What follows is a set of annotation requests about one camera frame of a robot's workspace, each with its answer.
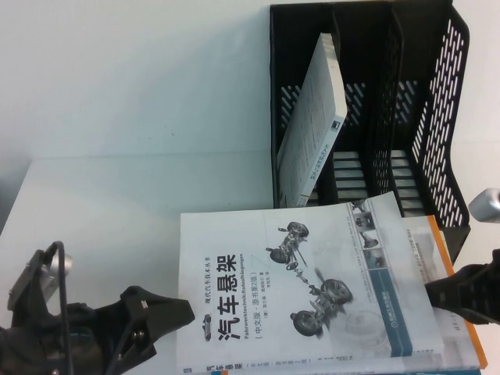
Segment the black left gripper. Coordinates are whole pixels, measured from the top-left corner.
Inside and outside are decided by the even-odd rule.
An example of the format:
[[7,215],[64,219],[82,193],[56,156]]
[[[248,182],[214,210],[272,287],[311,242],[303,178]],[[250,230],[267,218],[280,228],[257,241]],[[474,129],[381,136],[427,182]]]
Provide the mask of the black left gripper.
[[156,355],[155,343],[195,320],[189,301],[132,286],[111,305],[68,305],[46,323],[48,374],[124,374]]

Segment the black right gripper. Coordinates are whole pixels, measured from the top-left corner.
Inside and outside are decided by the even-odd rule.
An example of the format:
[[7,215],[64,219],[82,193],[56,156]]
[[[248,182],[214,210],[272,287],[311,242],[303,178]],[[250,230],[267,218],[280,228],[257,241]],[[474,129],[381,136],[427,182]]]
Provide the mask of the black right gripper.
[[[463,267],[452,276],[426,283],[430,304],[454,313],[472,312],[473,307],[475,324],[499,324],[499,250],[474,273],[473,267]],[[466,291],[472,276],[473,302]]]

